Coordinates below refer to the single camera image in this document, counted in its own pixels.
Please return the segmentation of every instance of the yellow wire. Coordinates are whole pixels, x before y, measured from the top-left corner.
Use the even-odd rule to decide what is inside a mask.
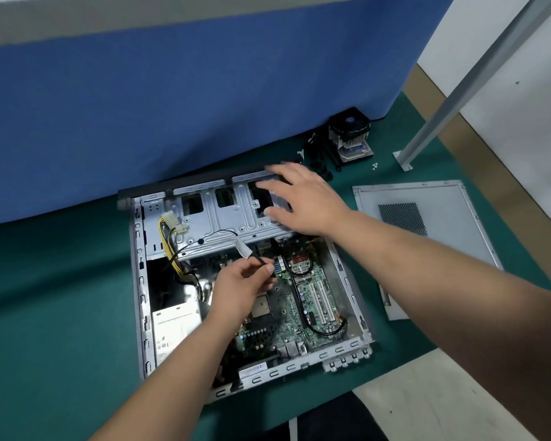
[[[163,242],[163,250],[165,251],[166,253],[166,256],[169,260],[173,259],[172,263],[171,263],[171,266],[174,268],[174,270],[177,272],[177,274],[180,276],[180,277],[183,277],[184,275],[184,272],[180,269],[180,267],[178,266],[177,264],[177,256],[176,256],[176,253],[174,252],[173,250],[173,246],[170,244],[170,241],[171,240],[171,236],[172,234],[174,233],[174,230],[170,230],[170,234],[169,236],[167,237],[167,240],[165,238],[165,236],[163,235],[163,228],[162,228],[162,223],[165,223],[165,221],[163,220],[163,218],[160,218],[159,219],[159,223],[157,225],[157,228],[159,230],[159,236],[162,238],[162,242]]]

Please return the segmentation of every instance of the desk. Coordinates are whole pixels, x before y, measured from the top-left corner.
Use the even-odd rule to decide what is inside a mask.
[[[374,157],[341,173],[331,168],[331,185],[356,208],[353,185],[463,179],[506,270],[551,289],[439,140],[414,170],[400,169],[392,152],[423,124],[400,95],[373,124]],[[208,169],[291,158],[304,139],[278,141]],[[83,440],[139,385],[127,227],[116,198],[0,225],[0,439]],[[332,374],[313,367],[206,406],[195,439],[256,434],[434,348],[411,322],[389,323],[375,281],[356,263],[350,267],[373,319],[374,356]]]

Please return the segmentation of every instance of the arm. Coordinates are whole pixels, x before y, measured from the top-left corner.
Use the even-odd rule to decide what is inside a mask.
[[[228,342],[251,312],[257,292],[273,287],[273,270],[273,264],[262,267],[256,259],[223,268],[208,316],[91,439],[188,439]]]
[[[350,210],[303,166],[270,170],[291,185],[257,185],[286,199],[293,212],[271,207],[266,214],[342,246],[429,339],[536,436],[551,439],[551,292]]]

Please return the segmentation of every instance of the hand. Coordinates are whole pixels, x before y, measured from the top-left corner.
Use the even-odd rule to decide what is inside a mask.
[[[265,214],[296,232],[308,235],[331,236],[335,227],[351,212],[345,202],[326,181],[313,171],[296,163],[266,167],[283,176],[282,181],[260,181],[257,187],[281,196],[292,207],[288,212],[281,207],[267,207]]]
[[[277,281],[271,277],[274,261],[263,260],[265,266],[253,257],[240,258],[221,269],[214,283],[208,319],[232,327],[233,331],[241,325],[251,312],[257,293],[271,289]]]

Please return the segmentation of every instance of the blue partition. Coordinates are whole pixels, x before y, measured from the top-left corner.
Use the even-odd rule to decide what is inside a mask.
[[[0,223],[389,110],[452,0],[356,0],[0,47]]]

